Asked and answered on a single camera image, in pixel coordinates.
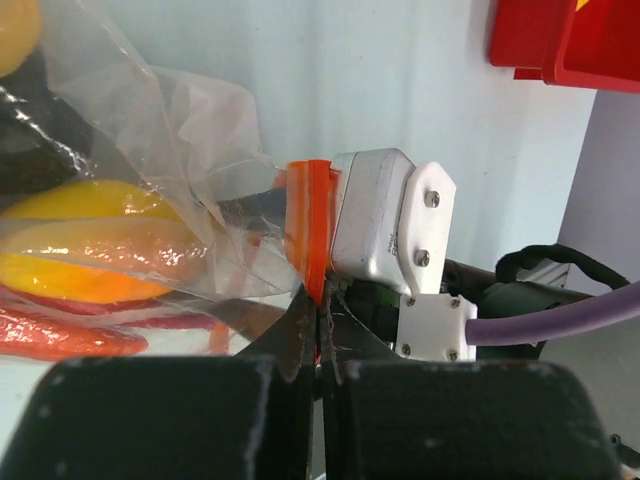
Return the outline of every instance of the yellow object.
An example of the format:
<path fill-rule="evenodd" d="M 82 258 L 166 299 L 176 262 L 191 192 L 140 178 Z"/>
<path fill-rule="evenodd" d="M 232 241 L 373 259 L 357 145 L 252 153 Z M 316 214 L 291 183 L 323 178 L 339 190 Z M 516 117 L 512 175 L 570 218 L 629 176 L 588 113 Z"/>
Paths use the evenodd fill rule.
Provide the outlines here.
<path fill-rule="evenodd" d="M 576 12 L 584 7 L 590 0 L 578 0 L 578 4 L 576 5 Z"/>
<path fill-rule="evenodd" d="M 10 253 L 0 254 L 0 283 L 33 295 L 89 303 L 142 300 L 171 288 L 120 272 L 178 282 L 193 278 L 203 263 L 202 245 L 169 204 L 123 182 L 64 185 L 13 205 L 2 218 L 76 219 L 37 223 L 3 239 L 2 251 Z"/>
<path fill-rule="evenodd" d="M 0 0 L 0 78 L 22 65 L 41 30 L 39 0 Z"/>

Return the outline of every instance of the white plastic bracket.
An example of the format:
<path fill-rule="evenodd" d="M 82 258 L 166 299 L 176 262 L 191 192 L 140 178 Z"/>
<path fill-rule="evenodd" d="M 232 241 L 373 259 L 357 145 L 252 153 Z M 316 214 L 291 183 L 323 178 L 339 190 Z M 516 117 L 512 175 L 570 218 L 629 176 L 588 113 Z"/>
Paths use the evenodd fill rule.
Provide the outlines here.
<path fill-rule="evenodd" d="M 473 361 L 476 347 L 467 344 L 465 326 L 477 313 L 477 307 L 462 297 L 403 296 L 396 353 L 431 362 Z"/>
<path fill-rule="evenodd" d="M 436 162 L 419 166 L 407 181 L 398 261 L 413 295 L 440 292 L 455 194 L 455 183 Z"/>

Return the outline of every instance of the clear plastic bag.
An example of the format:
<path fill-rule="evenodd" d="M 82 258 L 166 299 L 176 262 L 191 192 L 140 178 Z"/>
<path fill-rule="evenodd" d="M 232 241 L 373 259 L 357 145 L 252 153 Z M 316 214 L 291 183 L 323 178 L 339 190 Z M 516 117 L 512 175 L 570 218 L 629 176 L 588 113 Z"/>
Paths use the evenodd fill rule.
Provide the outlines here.
<path fill-rule="evenodd" d="M 38 317 L 214 332 L 212 306 L 295 288 L 249 92 L 147 65 L 90 0 L 5 2 L 0 354 Z"/>

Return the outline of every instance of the orange toy carrot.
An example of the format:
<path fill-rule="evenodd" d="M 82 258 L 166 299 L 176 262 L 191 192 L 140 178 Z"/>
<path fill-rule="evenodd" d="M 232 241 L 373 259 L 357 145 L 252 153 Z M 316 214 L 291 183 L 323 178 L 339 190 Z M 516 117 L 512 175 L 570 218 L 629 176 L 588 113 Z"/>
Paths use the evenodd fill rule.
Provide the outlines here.
<path fill-rule="evenodd" d="M 147 341 L 104 328 L 85 328 L 15 308 L 0 308 L 0 355 L 58 361 L 83 355 L 132 355 Z"/>

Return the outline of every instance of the red plastic bin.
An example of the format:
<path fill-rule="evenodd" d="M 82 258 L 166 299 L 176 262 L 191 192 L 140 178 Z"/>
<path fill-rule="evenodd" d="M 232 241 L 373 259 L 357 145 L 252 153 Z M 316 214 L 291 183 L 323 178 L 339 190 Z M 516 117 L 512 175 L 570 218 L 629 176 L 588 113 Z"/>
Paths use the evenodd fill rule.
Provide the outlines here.
<path fill-rule="evenodd" d="M 640 92 L 640 0 L 500 0 L 489 61 L 516 79 Z"/>

